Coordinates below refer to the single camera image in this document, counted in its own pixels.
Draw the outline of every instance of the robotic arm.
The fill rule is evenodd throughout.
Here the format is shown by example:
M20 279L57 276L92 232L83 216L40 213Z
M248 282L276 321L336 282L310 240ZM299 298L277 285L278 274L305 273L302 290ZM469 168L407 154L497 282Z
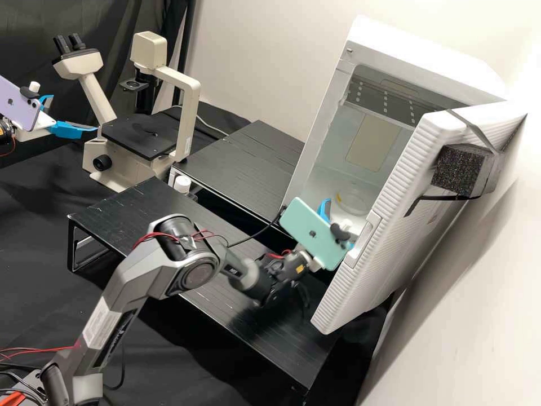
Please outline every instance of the robotic arm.
M41 370L48 406L98 404L101 371L147 298L162 300L199 288L221 272L231 286L266 306L287 294L308 270L334 269L347 252L343 238L348 235L334 233L300 199L285 210L280 225L303 246L262 265L237 257L216 238L194 238L201 230L186 216L151 223L148 232L160 234L136 245L118 265L74 347L58 352Z

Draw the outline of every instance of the sticker label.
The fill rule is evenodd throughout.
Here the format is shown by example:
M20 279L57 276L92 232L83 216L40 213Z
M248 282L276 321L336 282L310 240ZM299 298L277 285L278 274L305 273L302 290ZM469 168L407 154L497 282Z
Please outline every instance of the sticker label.
M190 153L190 149L192 148L192 137L186 138L186 146L184 147L184 154L188 155Z
M92 316L83 330L83 338L88 348L99 350L104 345L122 313L109 310L105 299L100 297Z

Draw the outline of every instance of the smartphone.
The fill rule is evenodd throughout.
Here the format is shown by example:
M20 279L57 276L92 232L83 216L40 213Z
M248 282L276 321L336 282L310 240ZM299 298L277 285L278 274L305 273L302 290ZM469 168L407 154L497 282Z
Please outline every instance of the smartphone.
M38 99L27 99L16 85L0 76L1 115L23 130L32 131L40 109L41 103Z

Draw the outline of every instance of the white bottle cap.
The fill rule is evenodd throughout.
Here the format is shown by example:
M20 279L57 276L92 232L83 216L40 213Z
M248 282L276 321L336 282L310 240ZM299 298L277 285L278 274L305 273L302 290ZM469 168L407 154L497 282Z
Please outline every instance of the white bottle cap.
M175 178L175 185L173 186L173 189L179 191L180 193L186 194L190 191L191 184L192 180L189 177L179 175Z
M34 93L37 93L39 92L39 87L40 84L38 82L30 82L30 86L28 86L28 89L30 89L30 91Z

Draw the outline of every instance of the white wall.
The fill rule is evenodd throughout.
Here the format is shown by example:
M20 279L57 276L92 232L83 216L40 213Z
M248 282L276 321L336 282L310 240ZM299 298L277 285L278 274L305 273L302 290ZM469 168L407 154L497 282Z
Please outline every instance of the white wall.
M541 42L498 189L470 202L396 307L360 404L541 404Z
M306 139L357 14L512 77L533 0L199 0L187 72L202 99Z

